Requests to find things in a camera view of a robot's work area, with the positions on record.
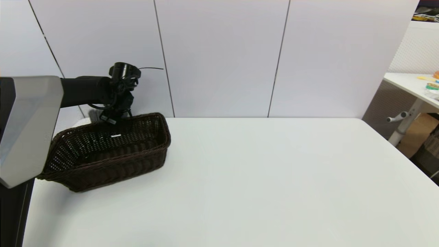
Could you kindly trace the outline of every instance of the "pegboard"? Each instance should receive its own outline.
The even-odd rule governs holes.
[[[410,22],[388,72],[433,74],[439,70],[439,23]]]
[[[387,117],[409,110],[415,100],[415,96],[383,80],[363,116],[363,121],[383,137],[389,138],[401,122],[388,123]]]
[[[439,70],[439,23],[410,22],[388,72],[433,74]],[[363,121],[389,138],[400,122],[386,118],[407,111],[416,97],[383,81],[370,103]]]

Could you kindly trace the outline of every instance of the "cable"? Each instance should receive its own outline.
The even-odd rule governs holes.
[[[113,107],[116,104],[116,101],[117,101],[117,94],[115,93],[114,94],[113,102],[110,105],[106,106],[106,107],[100,107],[100,106],[96,106],[96,105],[93,105],[93,104],[88,104],[88,105],[91,108],[95,108],[95,109],[98,109],[98,110],[107,110],[107,109],[110,109],[111,107]]]
[[[143,67],[143,68],[139,68],[139,69],[162,69],[162,68],[155,68],[155,67]]]

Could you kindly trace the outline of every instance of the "white table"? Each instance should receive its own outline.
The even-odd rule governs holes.
[[[361,120],[167,121],[157,171],[36,181],[24,246],[438,246],[439,188]]]
[[[431,106],[439,109],[439,101],[428,98],[424,94],[425,86],[427,83],[430,83],[430,81],[420,80],[417,78],[418,76],[432,78],[432,75],[402,73],[386,73],[384,76],[385,81],[417,97],[416,101],[408,111],[409,116],[401,121],[401,124],[398,126],[395,132],[393,132],[392,136],[389,139],[389,142],[392,143],[392,145],[394,146],[398,145],[398,143],[404,137],[407,129],[418,116],[424,103],[428,103]]]

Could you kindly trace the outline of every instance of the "colorful items on desk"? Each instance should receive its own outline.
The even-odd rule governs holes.
[[[439,90],[439,83],[427,83],[425,88],[430,90]]]
[[[427,81],[432,81],[432,82],[437,82],[438,81],[435,78],[430,78],[430,77],[426,77],[426,76],[418,76],[417,78],[420,79],[420,80],[427,80]]]

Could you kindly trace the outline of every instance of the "white wall panel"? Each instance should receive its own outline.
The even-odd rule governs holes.
[[[28,1],[0,3],[0,73],[61,77]],[[77,106],[60,109],[54,133],[70,128],[81,118]]]
[[[267,116],[288,0],[156,0],[176,116]]]
[[[153,0],[31,0],[65,77],[108,76],[115,62],[164,68]],[[142,70],[133,114],[173,116],[165,70]]]
[[[417,3],[291,1],[270,116],[361,118]]]

